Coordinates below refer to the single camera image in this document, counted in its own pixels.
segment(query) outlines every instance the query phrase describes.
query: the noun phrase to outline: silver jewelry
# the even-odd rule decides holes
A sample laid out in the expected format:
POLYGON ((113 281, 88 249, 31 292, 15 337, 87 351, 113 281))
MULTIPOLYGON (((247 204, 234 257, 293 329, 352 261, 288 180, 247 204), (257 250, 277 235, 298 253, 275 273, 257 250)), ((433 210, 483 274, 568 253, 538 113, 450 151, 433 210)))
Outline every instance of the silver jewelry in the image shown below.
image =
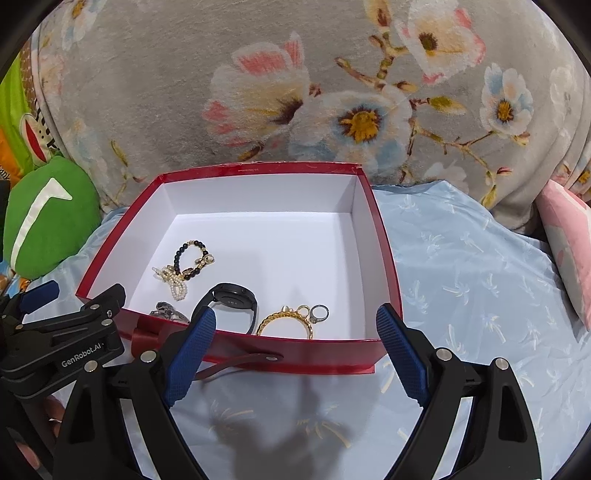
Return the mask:
POLYGON ((174 322, 190 323, 190 320, 175 309, 170 303, 159 301, 156 304, 156 310, 150 312, 150 316, 174 322))
POLYGON ((324 322, 327 318, 329 317, 329 308, 325 305, 314 305, 311 309, 310 309, 310 322, 312 323, 320 323, 320 322, 324 322), (323 317, 317 317, 316 315, 314 315, 314 310, 325 310, 326 311, 326 315, 324 315, 323 317))

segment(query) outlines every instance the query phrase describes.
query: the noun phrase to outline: metal screw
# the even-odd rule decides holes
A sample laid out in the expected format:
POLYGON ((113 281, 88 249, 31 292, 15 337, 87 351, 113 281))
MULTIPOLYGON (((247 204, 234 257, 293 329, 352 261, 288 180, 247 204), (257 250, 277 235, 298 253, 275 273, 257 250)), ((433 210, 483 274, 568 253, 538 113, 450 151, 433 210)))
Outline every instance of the metal screw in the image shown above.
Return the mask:
POLYGON ((96 363, 95 360, 91 360, 86 363, 86 365, 84 366, 84 370, 86 370, 88 373, 91 373, 91 372, 95 371, 98 368, 98 366, 99 366, 99 364, 96 363))
POLYGON ((436 355, 439 360, 443 360, 444 362, 452 359, 452 353, 447 348, 440 348, 437 350, 436 355))
POLYGON ((509 362, 504 358, 497 358, 495 360, 495 365, 501 370, 507 370, 509 368, 509 362))
POLYGON ((147 350, 139 356, 139 359, 143 363, 149 364, 156 360, 156 352, 154 352, 153 350, 147 350))

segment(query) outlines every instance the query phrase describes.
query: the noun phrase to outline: pink flower print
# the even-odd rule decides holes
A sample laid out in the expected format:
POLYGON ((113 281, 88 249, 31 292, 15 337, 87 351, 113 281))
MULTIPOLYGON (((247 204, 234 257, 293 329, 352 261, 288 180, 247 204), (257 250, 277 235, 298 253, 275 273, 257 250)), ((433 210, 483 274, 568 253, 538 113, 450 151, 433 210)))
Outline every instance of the pink flower print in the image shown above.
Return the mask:
POLYGON ((210 136, 222 145, 256 146, 239 157, 249 160, 271 137, 287 132, 295 112, 311 94, 304 47, 297 33, 279 47, 260 42, 232 54, 233 65, 219 66, 202 117, 210 136))
POLYGON ((423 70, 423 81, 440 83, 481 64, 486 45, 472 31, 468 11, 457 0, 413 0, 408 22, 394 26, 423 70))

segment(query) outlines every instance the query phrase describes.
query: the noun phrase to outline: green pillow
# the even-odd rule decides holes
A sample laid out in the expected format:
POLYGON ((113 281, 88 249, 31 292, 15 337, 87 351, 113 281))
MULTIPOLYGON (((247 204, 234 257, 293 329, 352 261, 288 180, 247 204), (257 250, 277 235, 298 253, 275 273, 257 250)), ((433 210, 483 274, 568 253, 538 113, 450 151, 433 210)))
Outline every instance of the green pillow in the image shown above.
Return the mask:
POLYGON ((99 195, 90 178, 74 162, 55 156, 10 192, 4 259, 34 280, 78 253, 99 225, 99 195))

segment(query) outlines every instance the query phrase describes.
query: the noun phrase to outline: gray floral fabric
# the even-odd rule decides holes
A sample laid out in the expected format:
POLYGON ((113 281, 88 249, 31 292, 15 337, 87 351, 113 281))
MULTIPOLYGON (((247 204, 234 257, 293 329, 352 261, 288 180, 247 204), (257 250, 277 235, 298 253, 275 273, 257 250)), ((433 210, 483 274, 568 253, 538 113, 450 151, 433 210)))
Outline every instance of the gray floral fabric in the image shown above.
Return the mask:
POLYGON ((234 161, 445 179, 520 230, 552 175, 591 186, 589 76, 530 0, 68 0, 31 55, 105 210, 234 161))

